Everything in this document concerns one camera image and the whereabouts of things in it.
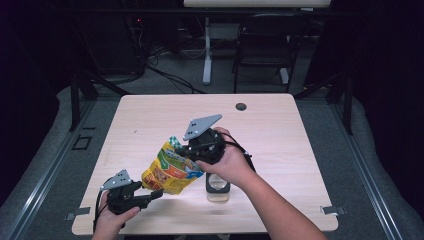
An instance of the black cable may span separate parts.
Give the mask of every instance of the black cable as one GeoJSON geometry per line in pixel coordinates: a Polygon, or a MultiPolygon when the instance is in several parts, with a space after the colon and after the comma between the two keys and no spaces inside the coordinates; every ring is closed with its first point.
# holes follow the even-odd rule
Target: black cable
{"type": "Polygon", "coordinates": [[[106,204],[103,208],[102,208],[102,210],[100,210],[100,212],[99,212],[99,204],[100,204],[100,198],[102,197],[102,193],[103,193],[103,191],[99,191],[99,194],[97,195],[97,200],[96,200],[96,209],[94,209],[94,220],[93,220],[93,233],[96,231],[96,224],[97,224],[97,220],[99,219],[99,217],[100,217],[100,214],[102,213],[102,211],[107,207],[107,205],[108,204],[106,204]]]}
{"type": "Polygon", "coordinates": [[[238,144],[238,142],[229,134],[226,133],[221,133],[224,134],[225,136],[231,138],[234,142],[228,142],[228,141],[224,141],[226,144],[232,145],[237,147],[241,153],[243,154],[244,158],[246,159],[247,164],[249,165],[249,167],[256,172],[255,166],[253,166],[253,162],[252,162],[252,155],[250,155],[242,146],[240,146],[240,144],[238,144]]]}
{"type": "Polygon", "coordinates": [[[181,77],[178,77],[178,76],[175,76],[175,75],[172,75],[172,74],[169,74],[169,73],[165,73],[165,72],[163,72],[163,71],[161,71],[159,69],[153,68],[151,66],[147,66],[147,69],[150,69],[153,72],[155,72],[155,73],[157,73],[157,74],[159,74],[161,76],[164,76],[165,78],[167,78],[168,80],[170,80],[174,84],[174,86],[177,87],[178,90],[180,90],[182,93],[184,93],[184,92],[175,83],[180,84],[180,85],[182,85],[184,87],[187,87],[187,88],[191,89],[191,94],[194,94],[195,92],[198,92],[198,93],[201,93],[201,94],[206,94],[206,92],[194,88],[191,83],[189,83],[187,80],[184,80],[181,77]]]}

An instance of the human hand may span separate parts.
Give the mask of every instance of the human hand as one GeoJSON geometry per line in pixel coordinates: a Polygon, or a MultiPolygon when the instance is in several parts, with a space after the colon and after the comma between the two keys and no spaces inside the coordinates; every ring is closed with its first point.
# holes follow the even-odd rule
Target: human hand
{"type": "MultiPolygon", "coordinates": [[[[227,129],[216,127],[217,132],[221,133],[222,137],[227,142],[234,142],[229,136],[231,135],[227,129]]],[[[223,180],[230,182],[238,187],[256,174],[247,163],[244,155],[237,147],[227,144],[224,150],[224,155],[221,160],[213,165],[203,161],[196,161],[196,164],[205,172],[214,173],[220,176],[223,180]]]]}
{"type": "Polygon", "coordinates": [[[101,212],[97,219],[93,239],[116,239],[121,226],[140,212],[139,207],[134,207],[122,214],[114,214],[106,206],[108,193],[109,191],[106,191],[102,194],[99,207],[99,211],[101,212]]]}

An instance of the yellow chip bag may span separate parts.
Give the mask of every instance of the yellow chip bag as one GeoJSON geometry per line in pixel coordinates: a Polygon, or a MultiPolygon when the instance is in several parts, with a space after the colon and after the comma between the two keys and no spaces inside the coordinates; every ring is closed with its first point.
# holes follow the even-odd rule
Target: yellow chip bag
{"type": "Polygon", "coordinates": [[[182,148],[182,145],[175,136],[165,142],[156,159],[141,175],[144,188],[163,188],[166,193],[180,194],[185,187],[203,175],[196,163],[175,153],[178,148],[182,148]]]}

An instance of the wooden table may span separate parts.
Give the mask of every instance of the wooden table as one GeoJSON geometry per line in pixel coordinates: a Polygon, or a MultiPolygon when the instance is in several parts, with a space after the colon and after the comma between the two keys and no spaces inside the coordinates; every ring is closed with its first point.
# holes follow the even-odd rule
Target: wooden table
{"type": "MultiPolygon", "coordinates": [[[[181,143],[190,119],[222,114],[214,126],[227,128],[252,154],[256,171],[321,230],[338,226],[335,216],[321,213],[331,206],[320,170],[295,101],[288,94],[140,95],[125,96],[87,186],[77,216],[76,235],[92,234],[100,186],[122,169],[134,181],[172,135],[181,143]],[[236,109],[237,103],[247,106],[236,109]]],[[[148,194],[142,189],[135,195],[148,194]]],[[[165,194],[130,220],[122,234],[214,234],[266,232],[247,196],[232,186],[227,202],[207,200],[205,175],[180,195],[165,194]]]]}

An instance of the office chair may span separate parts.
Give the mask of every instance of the office chair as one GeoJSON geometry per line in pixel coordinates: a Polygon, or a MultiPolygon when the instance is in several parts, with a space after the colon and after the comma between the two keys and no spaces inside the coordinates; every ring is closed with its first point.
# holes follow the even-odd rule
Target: office chair
{"type": "Polygon", "coordinates": [[[233,62],[234,93],[239,84],[255,84],[238,82],[239,66],[276,68],[276,74],[281,68],[290,69],[285,89],[289,92],[298,48],[308,26],[308,21],[297,15],[255,14],[244,19],[238,30],[233,62]]]}

